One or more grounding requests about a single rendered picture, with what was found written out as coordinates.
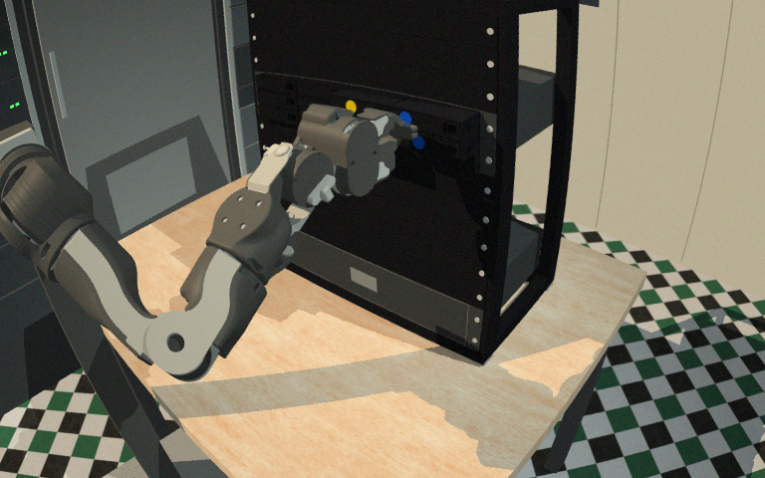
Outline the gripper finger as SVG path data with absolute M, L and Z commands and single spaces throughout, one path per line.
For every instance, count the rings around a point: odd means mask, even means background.
M 375 111 L 375 112 L 367 112 Z M 383 113 L 383 114 L 379 114 Z M 394 116 L 394 120 L 393 120 Z M 365 108 L 364 113 L 358 114 L 357 117 L 362 120 L 370 120 L 375 124 L 379 133 L 379 141 L 384 136 L 389 136 L 389 131 L 392 129 L 414 133 L 417 132 L 417 126 L 409 123 L 405 123 L 398 115 L 386 111 L 376 110 L 372 108 Z M 394 126 L 394 128 L 393 128 Z
M 379 141 L 380 171 L 376 183 L 386 179 L 390 172 L 394 170 L 394 152 L 398 148 L 403 138 L 413 140 L 417 138 L 417 132 L 407 133 L 392 129 L 389 131 L 389 136 L 385 136 Z

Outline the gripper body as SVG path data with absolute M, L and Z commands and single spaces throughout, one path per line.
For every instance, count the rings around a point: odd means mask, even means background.
M 351 132 L 351 133 L 349 133 Z M 331 191 L 361 197 L 375 186 L 379 171 L 379 133 L 352 110 L 311 104 L 303 112 L 293 144 L 325 153 L 336 183 Z

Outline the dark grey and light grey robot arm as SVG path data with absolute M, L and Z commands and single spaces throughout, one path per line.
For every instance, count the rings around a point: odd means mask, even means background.
M 294 232 L 334 197 L 326 154 L 288 142 L 266 149 L 246 186 L 215 214 L 207 247 L 180 288 L 185 312 L 156 316 L 144 307 L 133 257 L 94 218 L 91 193 L 30 127 L 0 141 L 0 231 L 138 359 L 198 381 L 218 356 L 227 358 L 269 280 L 294 259 Z M 281 198 L 292 202 L 287 211 Z

